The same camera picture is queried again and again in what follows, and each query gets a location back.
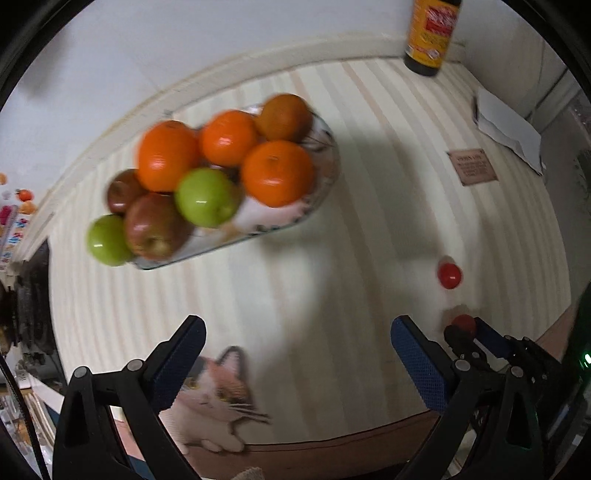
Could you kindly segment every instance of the small sign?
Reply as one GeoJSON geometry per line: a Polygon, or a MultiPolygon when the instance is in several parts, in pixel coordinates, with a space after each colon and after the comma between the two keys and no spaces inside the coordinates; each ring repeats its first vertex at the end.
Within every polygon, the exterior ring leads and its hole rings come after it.
{"type": "Polygon", "coordinates": [[[460,181],[465,187],[498,180],[491,162],[481,148],[454,150],[447,152],[447,155],[449,155],[457,176],[460,177],[460,181]]]}

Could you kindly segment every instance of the bottle label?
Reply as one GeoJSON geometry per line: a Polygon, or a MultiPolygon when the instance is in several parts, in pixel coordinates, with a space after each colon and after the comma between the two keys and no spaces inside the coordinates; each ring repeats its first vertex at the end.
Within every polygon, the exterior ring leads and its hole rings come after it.
{"type": "Polygon", "coordinates": [[[406,53],[427,67],[439,68],[459,9],[441,0],[415,0],[406,53]]]}

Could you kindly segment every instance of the cat face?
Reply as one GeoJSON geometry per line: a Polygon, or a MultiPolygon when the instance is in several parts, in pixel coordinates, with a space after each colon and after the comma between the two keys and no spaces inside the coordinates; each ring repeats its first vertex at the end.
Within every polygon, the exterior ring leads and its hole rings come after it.
{"type": "Polygon", "coordinates": [[[235,346],[217,360],[200,358],[179,392],[177,401],[195,412],[231,423],[242,418],[265,421],[256,412],[244,381],[243,353],[235,346]]]}

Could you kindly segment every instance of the white wall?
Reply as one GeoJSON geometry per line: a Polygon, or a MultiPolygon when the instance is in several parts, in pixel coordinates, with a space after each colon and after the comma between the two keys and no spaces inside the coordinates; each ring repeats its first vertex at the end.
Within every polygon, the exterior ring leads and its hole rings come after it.
{"type": "MultiPolygon", "coordinates": [[[[0,171],[39,201],[93,140],[159,90],[231,55],[316,35],[403,37],[411,8],[412,0],[96,0],[43,50],[0,113],[0,171]]],[[[483,84],[527,113],[537,35],[501,0],[465,0],[455,40],[483,84]]],[[[561,66],[551,51],[547,63],[551,85],[561,66]]]]}

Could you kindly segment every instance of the red ball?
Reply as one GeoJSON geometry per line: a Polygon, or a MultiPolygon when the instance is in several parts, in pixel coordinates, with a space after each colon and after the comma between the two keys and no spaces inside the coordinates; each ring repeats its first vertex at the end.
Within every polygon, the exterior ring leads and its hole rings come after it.
{"type": "Polygon", "coordinates": [[[466,313],[458,315],[452,320],[452,325],[457,326],[460,330],[469,333],[472,338],[476,336],[476,320],[473,316],[466,313]]]}
{"type": "Polygon", "coordinates": [[[452,290],[462,281],[462,271],[455,263],[442,263],[437,270],[437,278],[443,288],[452,290]]]}

